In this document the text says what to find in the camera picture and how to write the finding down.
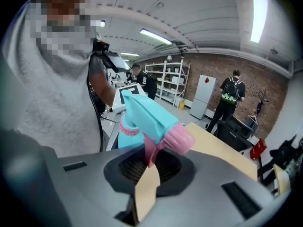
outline refrigerator door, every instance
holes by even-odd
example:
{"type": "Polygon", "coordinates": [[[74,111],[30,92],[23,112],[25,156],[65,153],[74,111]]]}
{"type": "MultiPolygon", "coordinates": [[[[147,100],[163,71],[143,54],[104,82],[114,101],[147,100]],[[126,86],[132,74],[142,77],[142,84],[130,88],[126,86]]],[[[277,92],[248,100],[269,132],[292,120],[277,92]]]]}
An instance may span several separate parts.
{"type": "Polygon", "coordinates": [[[198,119],[202,119],[206,111],[206,107],[207,107],[207,103],[204,103],[195,98],[193,104],[191,105],[189,113],[198,119]]]}
{"type": "Polygon", "coordinates": [[[197,86],[195,98],[208,103],[213,94],[216,78],[201,75],[197,86]]]}

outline white box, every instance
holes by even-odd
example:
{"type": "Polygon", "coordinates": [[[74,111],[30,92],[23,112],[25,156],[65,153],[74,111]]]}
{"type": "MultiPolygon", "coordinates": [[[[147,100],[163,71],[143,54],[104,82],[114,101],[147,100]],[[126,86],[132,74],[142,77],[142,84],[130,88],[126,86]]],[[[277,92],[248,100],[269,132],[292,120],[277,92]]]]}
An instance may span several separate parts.
{"type": "MultiPolygon", "coordinates": [[[[172,77],[171,82],[178,83],[178,78],[179,77],[172,77]]],[[[183,82],[184,82],[184,78],[180,78],[179,83],[183,84],[183,82]]]]}

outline red box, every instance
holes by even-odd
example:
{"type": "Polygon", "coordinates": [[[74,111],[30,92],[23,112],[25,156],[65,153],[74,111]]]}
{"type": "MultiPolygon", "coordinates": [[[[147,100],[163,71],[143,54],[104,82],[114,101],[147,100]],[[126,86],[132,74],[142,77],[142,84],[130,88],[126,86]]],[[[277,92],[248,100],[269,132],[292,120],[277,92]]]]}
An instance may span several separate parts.
{"type": "Polygon", "coordinates": [[[258,159],[262,152],[267,148],[263,139],[260,139],[258,143],[250,150],[250,158],[252,160],[258,159]]]}

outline white device with black screen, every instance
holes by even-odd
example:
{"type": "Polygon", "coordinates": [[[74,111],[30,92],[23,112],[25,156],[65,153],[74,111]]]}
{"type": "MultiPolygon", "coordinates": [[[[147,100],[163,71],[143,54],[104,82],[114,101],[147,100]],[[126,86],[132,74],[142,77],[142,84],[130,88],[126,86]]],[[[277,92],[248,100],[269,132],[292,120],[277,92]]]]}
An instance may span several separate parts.
{"type": "Polygon", "coordinates": [[[124,102],[124,99],[123,99],[123,96],[122,96],[122,91],[123,90],[129,90],[133,94],[140,94],[142,96],[146,96],[146,93],[143,91],[142,87],[138,83],[118,88],[116,90],[114,103],[113,103],[113,107],[112,107],[112,110],[116,114],[125,110],[125,102],[124,102]]]}

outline person in gray shirt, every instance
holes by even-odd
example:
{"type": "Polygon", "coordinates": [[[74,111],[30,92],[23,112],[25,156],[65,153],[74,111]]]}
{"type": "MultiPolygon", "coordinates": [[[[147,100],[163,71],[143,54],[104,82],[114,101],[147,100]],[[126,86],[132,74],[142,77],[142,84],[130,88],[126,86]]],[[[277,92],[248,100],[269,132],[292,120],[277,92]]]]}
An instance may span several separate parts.
{"type": "Polygon", "coordinates": [[[96,36],[80,15],[84,0],[29,0],[8,27],[1,53],[26,89],[15,130],[52,147],[58,157],[97,153],[101,139],[87,78],[112,106],[115,90],[101,62],[90,63],[96,36]]]}

